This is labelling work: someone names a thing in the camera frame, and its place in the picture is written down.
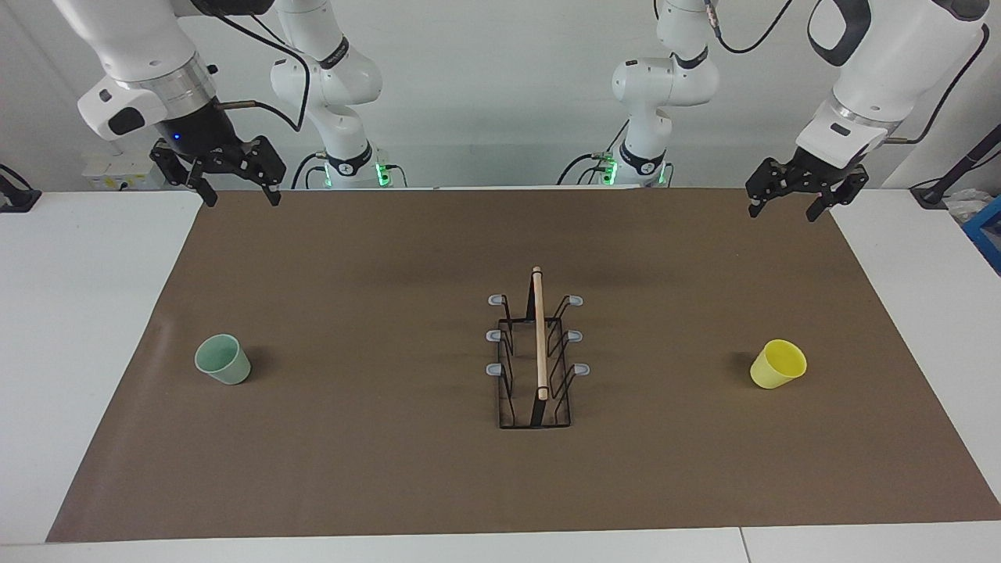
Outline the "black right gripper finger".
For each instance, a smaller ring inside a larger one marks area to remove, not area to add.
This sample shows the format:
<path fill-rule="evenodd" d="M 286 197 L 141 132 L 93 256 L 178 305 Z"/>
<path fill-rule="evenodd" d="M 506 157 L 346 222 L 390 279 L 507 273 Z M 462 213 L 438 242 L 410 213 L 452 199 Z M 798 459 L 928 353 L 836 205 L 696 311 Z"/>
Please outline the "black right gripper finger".
<path fill-rule="evenodd" d="M 287 167 L 271 142 L 264 136 L 257 136 L 240 143 L 235 155 L 237 161 L 233 174 L 257 185 L 271 206 L 279 206 L 280 183 L 285 178 Z"/>
<path fill-rule="evenodd" d="M 218 200 L 217 193 L 203 177 L 203 163 L 198 158 L 194 160 L 190 170 L 185 168 L 185 165 L 181 163 L 180 156 L 165 140 L 155 142 L 149 156 L 169 185 L 182 186 L 182 188 L 192 190 L 203 200 L 205 206 L 215 207 Z"/>

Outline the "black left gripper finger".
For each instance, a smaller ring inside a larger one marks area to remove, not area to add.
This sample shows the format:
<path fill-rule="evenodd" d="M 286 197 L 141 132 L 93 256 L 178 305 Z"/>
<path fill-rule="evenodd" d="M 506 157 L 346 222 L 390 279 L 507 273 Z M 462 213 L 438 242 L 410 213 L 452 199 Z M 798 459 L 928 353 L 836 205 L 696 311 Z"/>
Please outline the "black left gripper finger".
<path fill-rule="evenodd" d="M 814 174 L 810 185 L 815 189 L 816 199 L 805 210 L 805 218 L 814 222 L 831 207 L 847 206 L 865 188 L 869 179 L 868 171 L 862 164 L 832 174 Z"/>
<path fill-rule="evenodd" d="M 766 157 L 746 181 L 748 215 L 756 218 L 768 202 L 793 193 L 797 181 L 795 165 Z"/>

